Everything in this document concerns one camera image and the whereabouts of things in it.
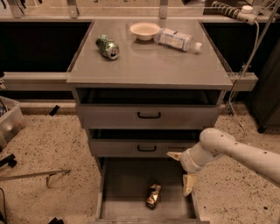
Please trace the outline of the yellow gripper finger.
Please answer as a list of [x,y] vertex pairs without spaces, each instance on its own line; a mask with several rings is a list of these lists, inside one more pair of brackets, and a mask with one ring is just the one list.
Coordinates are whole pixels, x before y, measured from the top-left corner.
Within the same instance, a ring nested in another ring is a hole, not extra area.
[[183,175],[183,195],[188,196],[195,185],[197,175],[195,173]]
[[176,161],[179,161],[181,159],[181,152],[167,152],[166,155],[170,158],[173,158]]

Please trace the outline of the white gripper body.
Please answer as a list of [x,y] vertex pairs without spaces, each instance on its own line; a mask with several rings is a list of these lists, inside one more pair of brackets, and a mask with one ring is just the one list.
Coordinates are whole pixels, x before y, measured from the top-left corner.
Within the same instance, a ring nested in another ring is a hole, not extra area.
[[221,154],[212,153],[205,150],[200,143],[196,143],[192,148],[185,150],[180,157],[179,162],[182,168],[188,173],[200,171],[207,163],[221,157]]

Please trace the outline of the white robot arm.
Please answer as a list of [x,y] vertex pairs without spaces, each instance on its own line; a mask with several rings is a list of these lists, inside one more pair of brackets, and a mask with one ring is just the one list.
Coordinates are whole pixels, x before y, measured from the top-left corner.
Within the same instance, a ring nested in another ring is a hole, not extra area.
[[275,186],[280,186],[280,155],[235,140],[232,135],[215,128],[207,128],[199,134],[199,141],[183,152],[167,152],[167,156],[179,161],[186,171],[183,175],[183,195],[188,196],[195,185],[196,173],[207,163],[226,155]]

